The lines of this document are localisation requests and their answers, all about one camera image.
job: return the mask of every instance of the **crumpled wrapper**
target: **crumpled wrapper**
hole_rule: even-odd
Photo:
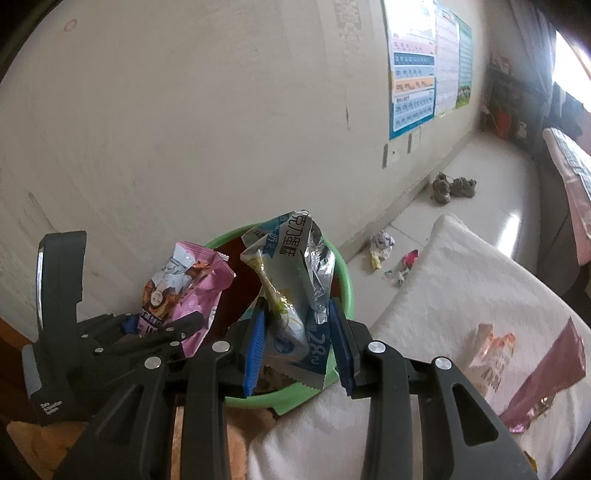
[[[376,233],[369,239],[369,255],[374,269],[382,268],[381,261],[386,260],[390,256],[395,243],[394,237],[386,230]]]
[[[511,433],[523,433],[551,406],[554,396],[586,375],[583,339],[572,318],[542,361],[525,380],[500,415]]]

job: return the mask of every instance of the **metal screw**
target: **metal screw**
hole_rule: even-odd
[[[212,350],[217,353],[223,353],[230,350],[230,344],[225,340],[220,340],[212,345]]]
[[[144,367],[146,367],[150,370],[158,368],[160,365],[162,365],[162,360],[160,359],[159,356],[148,357],[146,359],[146,361],[144,362]]]
[[[452,361],[449,358],[440,356],[435,359],[435,366],[441,370],[449,370],[452,367]]]
[[[382,342],[370,342],[368,348],[373,353],[384,353],[386,351],[386,346]]]

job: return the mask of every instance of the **pink snack wrapper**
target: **pink snack wrapper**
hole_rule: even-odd
[[[235,276],[228,266],[227,256],[201,245],[176,243],[167,265],[146,285],[138,322],[140,334],[149,335],[161,325],[200,312],[206,325],[181,343],[185,357],[193,356],[212,326],[222,292],[232,284]],[[160,316],[154,315],[158,308],[163,309],[160,303],[154,306],[154,301],[163,304],[162,298],[169,291],[172,291],[173,305],[167,306],[166,312]]]
[[[523,433],[541,413],[550,408],[554,395],[586,375],[583,339],[572,318],[542,361],[525,380],[500,415],[511,433]]]

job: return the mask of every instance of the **educational poster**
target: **educational poster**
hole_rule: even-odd
[[[384,0],[390,63],[390,139],[433,118],[433,0]]]
[[[456,107],[460,70],[460,27],[456,16],[435,3],[435,115]]]
[[[472,94],[472,29],[457,16],[460,29],[460,70],[456,108],[466,106]]]

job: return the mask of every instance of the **red object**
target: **red object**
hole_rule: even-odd
[[[494,115],[496,123],[495,135],[503,140],[507,140],[509,138],[509,131],[511,130],[511,115],[501,111],[498,111]]]
[[[404,268],[412,268],[414,265],[414,261],[418,258],[418,250],[413,250],[402,258],[402,263],[404,264]]]

